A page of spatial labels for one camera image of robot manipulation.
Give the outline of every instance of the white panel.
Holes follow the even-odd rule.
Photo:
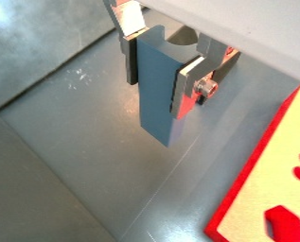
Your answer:
[[[140,2],[300,79],[300,1]]]

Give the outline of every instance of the scratch mark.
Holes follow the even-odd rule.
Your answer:
[[[166,179],[162,181],[161,185],[158,186],[158,188],[157,188],[157,190],[156,190],[156,192],[154,192],[154,194],[153,194],[150,200],[149,200],[148,203],[145,204],[145,207],[142,208],[140,214],[137,215],[137,217],[136,217],[134,220],[132,221],[130,225],[128,226],[128,229],[126,229],[126,231],[125,231],[125,233],[123,233],[123,235],[122,235],[119,241],[123,240],[123,238],[125,238],[125,236],[126,236],[129,230],[132,229],[132,227],[133,227],[136,221],[138,220],[140,216],[144,214],[144,212],[145,212],[146,208],[149,207],[149,205],[150,205],[150,203],[152,203],[152,201],[153,201],[156,195],[157,195],[158,192],[161,191],[162,187],[165,186],[166,181],[169,180],[170,176],[173,175],[173,173],[174,173],[177,167],[178,167],[180,164],[182,163],[182,161],[184,161],[184,159],[185,159],[185,157],[186,157],[189,151],[192,150],[192,148],[193,148],[193,146],[194,146],[194,144],[196,144],[196,141],[197,141],[197,139],[198,139],[201,133],[202,133],[202,131],[200,132],[200,134],[198,134],[197,137],[196,137],[196,140],[192,142],[189,148],[186,149],[186,151],[185,151],[182,157],[180,158],[180,160],[178,160],[176,166],[173,167],[173,170],[170,171],[170,173],[169,173]]]
[[[83,74],[83,75],[81,76],[81,80],[82,80],[85,77],[86,77],[86,74]]]
[[[150,236],[150,239],[156,242],[156,240],[154,240],[154,238],[153,238],[150,232],[148,232],[148,234],[149,234],[149,236]]]

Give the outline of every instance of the gray floor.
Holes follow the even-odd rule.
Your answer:
[[[111,28],[102,0],[0,1],[0,106]]]
[[[114,241],[2,119],[0,241]]]
[[[38,52],[18,51],[14,64],[0,41],[7,67],[0,68],[0,104],[95,41],[91,29],[106,30],[93,28],[98,17],[110,26],[106,13],[90,6],[98,2],[83,1],[29,5],[27,14],[39,20],[26,30],[49,31],[54,41],[41,46],[31,38],[27,48]],[[66,8],[71,20],[57,17]],[[180,27],[154,12],[146,19],[149,26],[169,26],[168,36]],[[54,24],[46,27],[49,20]],[[82,46],[77,31],[86,36]],[[26,65],[33,75],[22,73]],[[3,75],[15,77],[15,84]],[[0,119],[0,241],[110,241],[105,228],[125,242],[210,241],[202,228],[299,82],[243,55],[218,94],[189,113],[180,140],[165,148],[140,127],[138,88],[125,76],[113,32],[0,111],[12,127]]]
[[[102,39],[0,116],[118,241],[210,241],[201,230],[299,82],[243,55],[165,148],[140,128],[117,38]]]

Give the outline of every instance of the gray metal surface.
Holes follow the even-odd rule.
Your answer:
[[[2,119],[0,241],[114,241]]]
[[[0,116],[118,241],[210,241],[202,228],[299,82],[243,55],[165,148],[140,127],[117,38],[101,40]]]
[[[102,0],[0,1],[0,106],[111,28]]]
[[[300,1],[140,2],[300,79]]]

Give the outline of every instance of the red object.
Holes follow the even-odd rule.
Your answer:
[[[265,219],[272,225],[276,242],[300,242],[300,218],[284,206],[265,211]]]
[[[253,167],[255,167],[255,165],[256,165],[256,163],[260,159],[260,156],[261,156],[261,154],[265,150],[265,146],[267,146],[268,141],[269,141],[269,139],[271,139],[271,137],[272,137],[272,135],[273,135],[273,133],[277,129],[277,126],[279,126],[279,124],[280,124],[280,122],[281,122],[281,120],[285,116],[285,113],[288,111],[288,107],[289,107],[289,105],[291,105],[291,103],[292,103],[292,101],[293,101],[293,99],[297,95],[299,89],[300,88],[297,88],[295,90],[295,92],[291,94],[291,96],[285,100],[283,106],[280,107],[279,112],[277,112],[277,114],[276,114],[276,116],[275,116],[275,118],[273,118],[273,120],[272,120],[272,122],[271,122],[271,124],[267,128],[267,131],[265,131],[265,134],[261,138],[261,141],[260,141],[260,143],[259,143],[259,145],[257,145],[257,147],[256,147],[256,149],[255,149],[255,151],[253,151],[253,153],[252,153],[252,155],[248,159],[248,162],[247,162],[247,164],[243,168],[243,172],[240,173],[240,176],[237,177],[237,179],[233,183],[233,186],[232,186],[232,188],[231,188],[231,190],[229,190],[229,192],[225,196],[224,201],[221,202],[221,205],[220,205],[220,207],[218,207],[218,209],[217,209],[217,211],[216,211],[216,213],[214,213],[214,215],[213,215],[213,217],[209,221],[209,224],[208,224],[206,228],[204,229],[204,232],[208,234],[208,236],[216,242],[229,242],[226,240],[226,238],[218,232],[218,225],[220,225],[222,218],[226,214],[226,211],[228,211],[228,209],[229,209],[229,207],[233,203],[233,200],[235,200],[236,196],[239,195],[239,193],[241,191],[245,180],[247,180],[249,173],[251,173],[251,171],[252,171],[252,169],[253,169]]]

